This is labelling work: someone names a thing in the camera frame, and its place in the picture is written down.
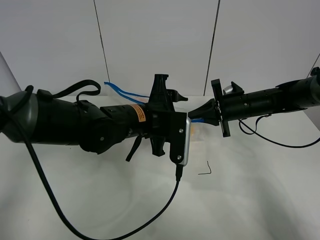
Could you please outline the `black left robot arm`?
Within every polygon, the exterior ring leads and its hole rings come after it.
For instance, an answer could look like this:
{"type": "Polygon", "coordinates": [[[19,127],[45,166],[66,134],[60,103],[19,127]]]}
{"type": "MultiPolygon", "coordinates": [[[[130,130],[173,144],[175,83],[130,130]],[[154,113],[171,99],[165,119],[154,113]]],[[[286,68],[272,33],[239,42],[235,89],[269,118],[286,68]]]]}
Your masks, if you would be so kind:
{"type": "Polygon", "coordinates": [[[24,91],[1,97],[0,104],[24,128],[32,143],[78,145],[84,151],[102,154],[127,138],[135,138],[126,160],[130,161],[141,140],[150,140],[152,154],[164,155],[164,144],[170,144],[170,160],[188,163],[191,121],[185,112],[177,112],[174,103],[183,97],[166,88],[166,74],[156,74],[146,103],[98,107],[87,100],[65,101],[64,97],[85,86],[96,86],[93,80],[82,80],[64,91],[24,91]]]}

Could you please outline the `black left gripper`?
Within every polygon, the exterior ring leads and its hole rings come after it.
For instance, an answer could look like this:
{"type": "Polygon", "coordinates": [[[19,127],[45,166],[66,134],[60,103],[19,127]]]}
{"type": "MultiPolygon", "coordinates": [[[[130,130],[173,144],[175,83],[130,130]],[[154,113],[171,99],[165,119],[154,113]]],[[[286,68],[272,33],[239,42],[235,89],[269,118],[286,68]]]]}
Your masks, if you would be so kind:
{"type": "Polygon", "coordinates": [[[150,119],[148,135],[152,154],[161,157],[165,154],[164,144],[169,143],[169,158],[174,164],[184,159],[186,112],[175,110],[174,103],[186,102],[187,97],[177,90],[167,89],[167,74],[155,74],[154,81],[146,104],[150,119]]]}

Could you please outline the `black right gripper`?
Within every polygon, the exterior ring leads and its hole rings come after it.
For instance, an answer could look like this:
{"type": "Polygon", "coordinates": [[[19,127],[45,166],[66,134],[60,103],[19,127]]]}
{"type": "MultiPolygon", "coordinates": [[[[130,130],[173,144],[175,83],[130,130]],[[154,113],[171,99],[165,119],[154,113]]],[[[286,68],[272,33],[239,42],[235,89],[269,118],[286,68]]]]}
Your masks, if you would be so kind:
{"type": "Polygon", "coordinates": [[[241,96],[244,90],[235,82],[231,82],[233,86],[232,94],[223,94],[221,82],[219,79],[211,81],[214,98],[207,101],[204,105],[188,112],[188,117],[195,123],[205,123],[209,125],[221,125],[222,136],[230,137],[229,120],[226,115],[225,99],[229,97],[241,96]]]}

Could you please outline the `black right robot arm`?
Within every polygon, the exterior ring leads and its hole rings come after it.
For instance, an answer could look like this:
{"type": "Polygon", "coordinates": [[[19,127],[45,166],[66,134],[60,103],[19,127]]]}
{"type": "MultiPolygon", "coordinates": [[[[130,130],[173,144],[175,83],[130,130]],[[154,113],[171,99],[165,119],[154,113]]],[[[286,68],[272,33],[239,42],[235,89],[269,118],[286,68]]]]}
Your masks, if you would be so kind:
{"type": "Polygon", "coordinates": [[[275,88],[245,93],[235,82],[222,89],[219,79],[211,81],[214,98],[188,113],[191,120],[221,126],[229,137],[229,122],[251,117],[302,111],[320,105],[320,68],[310,77],[282,83],[275,88]]]}

